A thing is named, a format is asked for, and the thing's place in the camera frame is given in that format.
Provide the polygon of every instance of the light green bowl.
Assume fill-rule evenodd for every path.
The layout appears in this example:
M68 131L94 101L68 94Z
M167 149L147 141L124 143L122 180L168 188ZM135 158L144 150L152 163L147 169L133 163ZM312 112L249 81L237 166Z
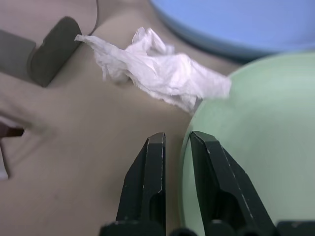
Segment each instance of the light green bowl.
M182 147L182 222L204 235L192 130L214 135L251 178L272 221L315 218L315 53L252 62L231 75L228 100L204 101Z

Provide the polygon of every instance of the crumpled tissue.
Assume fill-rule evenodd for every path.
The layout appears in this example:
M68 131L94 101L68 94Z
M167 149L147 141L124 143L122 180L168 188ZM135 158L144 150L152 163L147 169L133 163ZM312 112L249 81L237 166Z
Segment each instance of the crumpled tissue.
M125 50L95 36L77 35L94 50L103 80L126 82L129 78L150 96L192 113L196 102L206 98L227 98L231 80L212 71L186 54L175 54L151 29L139 28Z

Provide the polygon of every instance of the blue plate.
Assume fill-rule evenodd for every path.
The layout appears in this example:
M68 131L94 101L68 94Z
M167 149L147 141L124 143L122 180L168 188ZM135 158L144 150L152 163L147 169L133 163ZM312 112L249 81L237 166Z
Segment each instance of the blue plate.
M191 43L252 60L315 49L315 0L151 0L160 18Z

